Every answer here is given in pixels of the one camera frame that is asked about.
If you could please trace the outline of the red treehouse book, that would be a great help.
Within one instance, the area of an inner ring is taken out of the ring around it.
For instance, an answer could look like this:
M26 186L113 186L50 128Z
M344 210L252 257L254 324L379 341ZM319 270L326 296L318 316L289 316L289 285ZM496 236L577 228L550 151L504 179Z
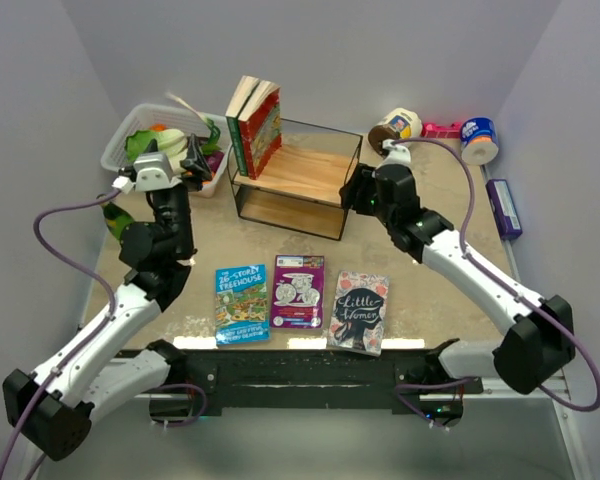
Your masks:
M282 143L280 86L260 80L240 111L238 125L246 176L257 180Z

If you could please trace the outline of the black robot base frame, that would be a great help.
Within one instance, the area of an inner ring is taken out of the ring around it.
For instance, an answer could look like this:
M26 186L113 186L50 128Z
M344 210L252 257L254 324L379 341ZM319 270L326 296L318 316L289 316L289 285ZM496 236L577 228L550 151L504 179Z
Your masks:
M153 420L178 423L231 408L417 409L445 426L462 417L463 400L483 390L479 379L452 379L439 348L385 350L378 357L344 350L186 350L164 391L150 393Z

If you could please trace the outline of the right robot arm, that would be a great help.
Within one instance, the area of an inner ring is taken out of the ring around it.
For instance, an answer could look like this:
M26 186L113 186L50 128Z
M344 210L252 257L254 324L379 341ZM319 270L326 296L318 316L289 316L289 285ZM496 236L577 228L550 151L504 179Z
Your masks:
M459 231L421 206L408 167L359 164L340 197L344 209L377 218L398 250L451 282L502 336L494 344L449 340L438 346L425 369L432 390L449 392L461 378L499 377L529 394L574 359L569 303L558 295L543 298L462 247Z

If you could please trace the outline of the green 104-storey treehouse book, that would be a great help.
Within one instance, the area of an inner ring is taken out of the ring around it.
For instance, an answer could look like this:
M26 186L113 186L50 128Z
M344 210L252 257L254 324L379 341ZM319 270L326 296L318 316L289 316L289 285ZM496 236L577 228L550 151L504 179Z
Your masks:
M248 174L248 170L238 119L245 104L248 102L259 83L260 80L256 77L243 75L233 93L225 113L238 172L242 176L246 176Z

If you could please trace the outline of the black wire wooden shelf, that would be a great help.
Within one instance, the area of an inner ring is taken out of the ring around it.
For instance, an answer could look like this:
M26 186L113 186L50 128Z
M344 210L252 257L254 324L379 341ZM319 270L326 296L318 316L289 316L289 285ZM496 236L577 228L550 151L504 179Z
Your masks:
M360 160L359 133L282 121L282 146L258 179L242 176L233 153L227 173L237 214L264 225L339 241L347 221L339 190Z

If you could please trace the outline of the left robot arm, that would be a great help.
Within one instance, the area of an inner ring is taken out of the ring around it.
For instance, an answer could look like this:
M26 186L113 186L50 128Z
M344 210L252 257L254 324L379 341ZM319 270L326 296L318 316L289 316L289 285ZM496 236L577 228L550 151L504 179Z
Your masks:
M130 269L122 284L112 288L89 271L106 306L48 360L30 372L15 369L2 383L12 436L24 436L52 461L72 454L94 423L136 395L176 392L187 380L183 354L163 340L122 365L109 364L182 293L197 252L188 188L157 141L120 169L102 199L129 192L144 194L153 218L132 221L119 235L119 259Z

